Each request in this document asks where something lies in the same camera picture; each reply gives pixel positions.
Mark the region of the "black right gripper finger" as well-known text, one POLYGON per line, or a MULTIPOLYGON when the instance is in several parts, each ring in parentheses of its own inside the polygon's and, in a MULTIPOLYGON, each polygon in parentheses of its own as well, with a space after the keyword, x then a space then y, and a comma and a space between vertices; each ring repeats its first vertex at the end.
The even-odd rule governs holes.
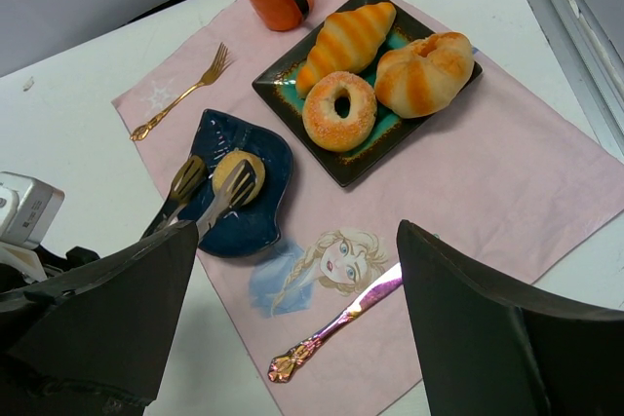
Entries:
POLYGON ((619 415, 623 315, 505 275, 402 221, 397 247, 434 415, 619 415))

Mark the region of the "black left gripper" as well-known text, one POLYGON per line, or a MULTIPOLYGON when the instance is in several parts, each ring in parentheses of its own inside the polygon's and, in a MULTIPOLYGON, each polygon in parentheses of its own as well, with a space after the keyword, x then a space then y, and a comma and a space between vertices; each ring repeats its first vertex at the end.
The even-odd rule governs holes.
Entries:
POLYGON ((154 401, 197 244, 192 221, 103 258, 1 243, 2 405, 154 401))

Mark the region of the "metal serving tongs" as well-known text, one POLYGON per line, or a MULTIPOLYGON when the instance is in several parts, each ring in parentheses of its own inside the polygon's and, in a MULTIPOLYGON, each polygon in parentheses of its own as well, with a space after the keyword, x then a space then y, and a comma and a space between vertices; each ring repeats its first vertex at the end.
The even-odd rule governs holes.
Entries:
MULTIPOLYGON (((169 194, 152 222, 141 236, 143 239, 165 229, 206 182, 208 169, 197 155, 191 156, 175 175, 169 194)), ((240 207, 256 184, 252 164, 243 159, 227 175, 213 201, 196 221, 199 239, 202 239, 228 211, 240 207)))

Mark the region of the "round beige bun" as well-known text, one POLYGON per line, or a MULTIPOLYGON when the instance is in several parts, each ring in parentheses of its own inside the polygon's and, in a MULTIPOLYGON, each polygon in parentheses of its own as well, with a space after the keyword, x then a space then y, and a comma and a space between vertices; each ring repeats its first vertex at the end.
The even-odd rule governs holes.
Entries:
POLYGON ((216 194, 222 187, 229 173, 232 172, 242 160, 246 160, 251 164, 256 176, 255 186, 251 193, 247 196, 247 199, 243 202, 243 205, 247 205, 260 192, 266 175, 265 167, 262 160, 255 154, 242 150, 233 150, 228 152, 223 158, 219 160, 217 166, 213 171, 212 187, 214 193, 216 194))

